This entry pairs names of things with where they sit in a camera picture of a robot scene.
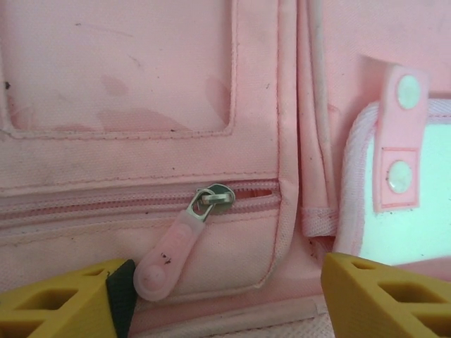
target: metal zipper slider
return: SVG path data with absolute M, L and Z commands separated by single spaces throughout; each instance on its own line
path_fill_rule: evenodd
M 205 228 L 206 218 L 227 210 L 234 201 L 233 190 L 222 184 L 197 190 L 186 210 L 178 214 L 163 238 L 136 267 L 133 283 L 143 299 L 159 301 L 170 294 Z

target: zipper slider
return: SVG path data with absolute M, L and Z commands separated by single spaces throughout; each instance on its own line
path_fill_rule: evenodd
M 233 190 L 222 184 L 197 190 L 190 205 L 137 265 L 133 276 L 136 292 L 148 301 L 166 298 L 177 284 L 192 247 L 205 228 L 206 218 L 229 209 L 234 201 Z

